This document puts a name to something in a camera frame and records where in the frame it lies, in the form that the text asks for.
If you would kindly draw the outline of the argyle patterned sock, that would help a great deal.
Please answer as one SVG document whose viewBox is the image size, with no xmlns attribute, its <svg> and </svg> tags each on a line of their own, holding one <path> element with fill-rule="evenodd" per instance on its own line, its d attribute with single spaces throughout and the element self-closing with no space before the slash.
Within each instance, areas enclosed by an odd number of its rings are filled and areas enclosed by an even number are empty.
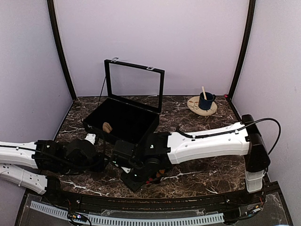
<svg viewBox="0 0 301 226">
<path fill-rule="evenodd" d="M 151 175 L 146 181 L 146 184 L 159 184 L 161 179 L 165 176 L 165 172 L 165 169 L 161 169 L 155 174 Z"/>
</svg>

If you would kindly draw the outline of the brown ribbed sock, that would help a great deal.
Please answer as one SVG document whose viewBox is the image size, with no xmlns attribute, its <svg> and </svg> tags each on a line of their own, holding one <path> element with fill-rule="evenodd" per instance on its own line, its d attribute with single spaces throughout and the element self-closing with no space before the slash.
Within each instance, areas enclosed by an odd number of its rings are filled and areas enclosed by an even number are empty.
<svg viewBox="0 0 301 226">
<path fill-rule="evenodd" d="M 109 123 L 107 123 L 107 122 L 103 123 L 102 128 L 103 128 L 103 131 L 106 132 L 106 133 L 108 133 L 108 134 L 111 133 L 111 131 L 112 131 L 111 125 Z"/>
</svg>

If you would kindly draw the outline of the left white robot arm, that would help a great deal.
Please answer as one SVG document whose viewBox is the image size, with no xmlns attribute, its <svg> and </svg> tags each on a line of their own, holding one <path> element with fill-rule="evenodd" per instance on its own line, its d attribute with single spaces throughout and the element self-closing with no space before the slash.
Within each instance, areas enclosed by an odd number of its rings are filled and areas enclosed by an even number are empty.
<svg viewBox="0 0 301 226">
<path fill-rule="evenodd" d="M 29 143 L 0 144 L 0 177 L 38 194 L 48 193 L 56 205 L 66 202 L 60 180 L 27 171 L 50 171 L 61 175 L 79 175 L 85 171 L 101 172 L 109 162 L 105 153 L 97 152 L 96 138 L 88 134 L 85 139 L 71 142 L 38 140 Z"/>
</svg>

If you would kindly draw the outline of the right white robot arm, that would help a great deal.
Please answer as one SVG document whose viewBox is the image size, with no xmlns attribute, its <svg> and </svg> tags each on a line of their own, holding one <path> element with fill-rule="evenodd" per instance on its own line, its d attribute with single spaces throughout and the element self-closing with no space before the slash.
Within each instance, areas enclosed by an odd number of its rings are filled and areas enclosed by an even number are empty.
<svg viewBox="0 0 301 226">
<path fill-rule="evenodd" d="M 265 121 L 280 127 L 274 118 L 254 120 L 246 114 L 240 122 L 218 129 L 185 133 L 177 127 L 174 132 L 153 133 L 143 145 L 118 141 L 113 149 L 115 164 L 124 171 L 124 184 L 135 192 L 144 184 L 160 181 L 173 165 L 217 156 L 243 156 L 246 190 L 240 193 L 240 200 L 250 204 L 262 190 L 270 165 L 271 152 L 266 150 L 257 128 Z"/>
</svg>

